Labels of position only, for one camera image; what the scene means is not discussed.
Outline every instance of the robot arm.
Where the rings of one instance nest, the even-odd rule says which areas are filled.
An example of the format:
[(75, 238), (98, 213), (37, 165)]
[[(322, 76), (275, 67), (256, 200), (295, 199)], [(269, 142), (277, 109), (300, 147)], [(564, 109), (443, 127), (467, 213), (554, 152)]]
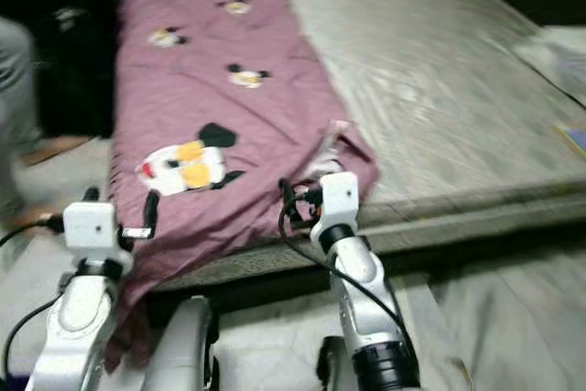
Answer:
[(77, 272), (49, 311), (47, 340), (27, 391), (92, 391), (103, 370), (103, 348), (115, 329), (117, 283), (133, 266), (132, 240), (154, 234), (158, 195), (150, 193), (143, 228), (123, 229), (114, 206), (96, 190), (63, 213), (65, 241)]
[[(327, 255), (329, 267), (335, 267), (354, 281), (331, 274), (332, 290), (340, 302), (346, 351), (352, 359), (358, 389), (419, 388), (417, 357), (395, 298), (386, 285), (383, 265), (366, 238), (355, 235), (358, 179), (349, 172), (327, 175), (320, 180), (320, 197), (315, 196), (315, 190), (312, 192), (311, 198), (319, 201), (315, 212), (320, 218), (311, 228), (311, 241)], [(386, 310), (361, 290), (378, 299)]]

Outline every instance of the cartoon character print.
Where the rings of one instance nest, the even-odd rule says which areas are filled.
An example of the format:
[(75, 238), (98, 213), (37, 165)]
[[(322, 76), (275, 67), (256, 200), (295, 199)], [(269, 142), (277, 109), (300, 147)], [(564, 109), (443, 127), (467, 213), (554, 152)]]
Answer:
[(252, 9), (249, 0), (231, 0), (230, 2), (220, 2), (217, 4), (217, 6), (222, 7), (230, 14), (234, 14), (236, 16), (249, 13)]
[(226, 171), (222, 148), (236, 143), (236, 133), (215, 123), (207, 124), (199, 139), (163, 147), (136, 167), (138, 178), (164, 196), (189, 190), (219, 190), (244, 174)]
[(190, 41), (187, 37), (178, 35), (177, 31), (179, 31), (178, 27), (159, 29), (148, 38), (148, 43), (158, 48), (171, 48)]
[(227, 70), (230, 72), (230, 81), (239, 86), (255, 89), (260, 87), (263, 79), (271, 76), (267, 71), (245, 71), (239, 64), (229, 64)]

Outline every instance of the bed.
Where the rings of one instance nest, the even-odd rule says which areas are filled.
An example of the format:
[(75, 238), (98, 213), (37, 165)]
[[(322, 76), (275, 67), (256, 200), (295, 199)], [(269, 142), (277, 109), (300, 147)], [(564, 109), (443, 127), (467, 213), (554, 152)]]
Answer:
[[(510, 50), (537, 30), (515, 10), (499, 0), (291, 4), (378, 157), (359, 218), (377, 252), (586, 216), (586, 162), (556, 130), (586, 110)], [(157, 290), (309, 265), (269, 236)]]

